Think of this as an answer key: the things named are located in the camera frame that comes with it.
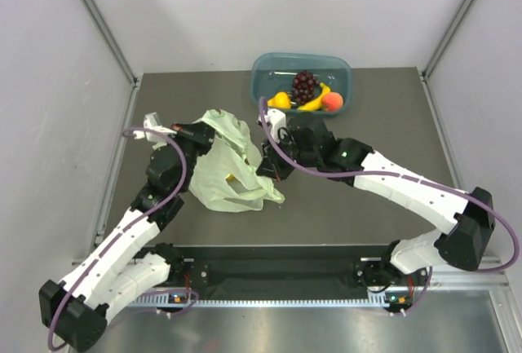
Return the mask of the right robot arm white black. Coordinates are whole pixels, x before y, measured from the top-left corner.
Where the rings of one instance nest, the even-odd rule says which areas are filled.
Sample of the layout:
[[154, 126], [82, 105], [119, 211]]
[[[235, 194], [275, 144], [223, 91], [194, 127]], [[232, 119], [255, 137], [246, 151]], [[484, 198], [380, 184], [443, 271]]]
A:
[[434, 228], [413, 239], [395, 240], [379, 263], [361, 273], [370, 286], [397, 285], [409, 275], [448, 264], [477, 271], [495, 228], [492, 196], [447, 188], [395, 164], [366, 143], [337, 138], [311, 113], [287, 118], [270, 108], [259, 114], [266, 133], [260, 176], [285, 180], [296, 169], [371, 192], [427, 220]]

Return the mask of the light green plastic bag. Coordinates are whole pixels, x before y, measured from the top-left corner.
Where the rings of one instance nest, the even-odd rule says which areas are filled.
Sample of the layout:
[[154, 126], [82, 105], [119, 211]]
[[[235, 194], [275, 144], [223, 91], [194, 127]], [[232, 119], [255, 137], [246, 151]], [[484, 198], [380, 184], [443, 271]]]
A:
[[[262, 156], [248, 125], [223, 109], [210, 109], [200, 121], [215, 129], [211, 150], [197, 159], [189, 191], [209, 210], [260, 211], [265, 201], [282, 204], [285, 196], [270, 178], [256, 174]], [[233, 174], [237, 179], [227, 181]]]

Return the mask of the orange peach fruit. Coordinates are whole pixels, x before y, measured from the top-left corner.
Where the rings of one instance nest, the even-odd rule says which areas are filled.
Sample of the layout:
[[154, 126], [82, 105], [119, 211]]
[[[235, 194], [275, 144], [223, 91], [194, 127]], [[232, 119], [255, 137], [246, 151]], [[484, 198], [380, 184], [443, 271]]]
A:
[[343, 97], [337, 92], [330, 92], [321, 100], [322, 110], [325, 112], [337, 112], [344, 105]]

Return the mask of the yellow lemon fruit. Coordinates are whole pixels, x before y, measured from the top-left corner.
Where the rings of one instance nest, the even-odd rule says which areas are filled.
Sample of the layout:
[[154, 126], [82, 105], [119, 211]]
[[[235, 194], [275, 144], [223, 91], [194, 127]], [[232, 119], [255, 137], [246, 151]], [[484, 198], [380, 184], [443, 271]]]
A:
[[288, 110], [292, 108], [292, 103], [289, 94], [285, 91], [280, 91], [268, 100], [267, 106], [269, 108]]

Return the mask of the dark red grape bunch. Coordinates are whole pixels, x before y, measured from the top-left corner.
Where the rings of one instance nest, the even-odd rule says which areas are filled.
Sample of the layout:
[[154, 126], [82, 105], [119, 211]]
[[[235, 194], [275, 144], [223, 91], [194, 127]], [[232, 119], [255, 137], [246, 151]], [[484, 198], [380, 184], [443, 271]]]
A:
[[292, 81], [291, 99], [297, 105], [303, 105], [316, 96], [316, 88], [319, 86], [314, 74], [303, 70], [297, 73]]

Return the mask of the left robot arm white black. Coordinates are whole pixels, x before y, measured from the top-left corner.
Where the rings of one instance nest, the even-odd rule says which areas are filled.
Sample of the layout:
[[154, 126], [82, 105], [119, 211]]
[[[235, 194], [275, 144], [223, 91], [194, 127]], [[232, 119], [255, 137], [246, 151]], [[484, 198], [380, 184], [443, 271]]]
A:
[[147, 182], [122, 219], [95, 250], [60, 281], [48, 280], [39, 290], [47, 348], [91, 349], [130, 303], [156, 285], [176, 285], [185, 266], [171, 245], [156, 245], [141, 262], [134, 256], [158, 236], [182, 208], [199, 157], [215, 140], [215, 130], [202, 121], [163, 127], [148, 123], [122, 132], [129, 139], [154, 143], [146, 169]]

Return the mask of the yellow banana fruit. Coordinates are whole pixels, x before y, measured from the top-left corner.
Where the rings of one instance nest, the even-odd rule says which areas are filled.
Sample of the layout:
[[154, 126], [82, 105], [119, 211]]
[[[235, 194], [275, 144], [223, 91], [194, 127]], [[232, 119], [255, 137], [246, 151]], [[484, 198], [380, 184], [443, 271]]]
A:
[[298, 106], [298, 111], [317, 111], [322, 107], [322, 99], [331, 92], [331, 88], [325, 83], [320, 83], [321, 93], [313, 100]]

